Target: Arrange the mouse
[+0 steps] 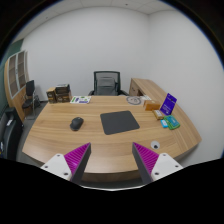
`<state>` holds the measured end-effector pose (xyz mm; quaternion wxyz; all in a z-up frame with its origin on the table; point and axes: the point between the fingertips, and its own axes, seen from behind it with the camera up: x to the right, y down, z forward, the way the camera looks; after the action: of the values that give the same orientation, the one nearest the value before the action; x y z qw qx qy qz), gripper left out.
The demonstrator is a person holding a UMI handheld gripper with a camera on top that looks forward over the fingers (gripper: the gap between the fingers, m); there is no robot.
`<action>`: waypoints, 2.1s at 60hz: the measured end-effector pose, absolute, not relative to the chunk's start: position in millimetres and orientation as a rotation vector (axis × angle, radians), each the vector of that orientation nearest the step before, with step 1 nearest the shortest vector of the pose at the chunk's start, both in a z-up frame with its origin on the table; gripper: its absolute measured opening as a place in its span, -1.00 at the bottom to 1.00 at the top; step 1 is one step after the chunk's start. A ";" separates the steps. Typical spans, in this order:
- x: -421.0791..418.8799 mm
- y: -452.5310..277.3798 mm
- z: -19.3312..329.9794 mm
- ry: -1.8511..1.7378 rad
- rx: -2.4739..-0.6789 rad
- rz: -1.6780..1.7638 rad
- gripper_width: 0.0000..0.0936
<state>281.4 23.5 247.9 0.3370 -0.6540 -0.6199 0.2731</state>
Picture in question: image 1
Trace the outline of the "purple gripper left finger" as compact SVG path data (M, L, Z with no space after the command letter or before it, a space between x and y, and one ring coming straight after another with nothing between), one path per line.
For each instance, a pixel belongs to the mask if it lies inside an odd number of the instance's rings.
M91 144L87 143L65 155L54 155L42 166L42 169L75 184L80 184L90 154Z

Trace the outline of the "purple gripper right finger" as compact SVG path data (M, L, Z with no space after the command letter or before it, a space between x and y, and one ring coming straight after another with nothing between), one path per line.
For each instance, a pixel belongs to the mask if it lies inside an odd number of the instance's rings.
M157 154L138 143L132 144L142 182L149 184L182 169L182 166L167 153Z

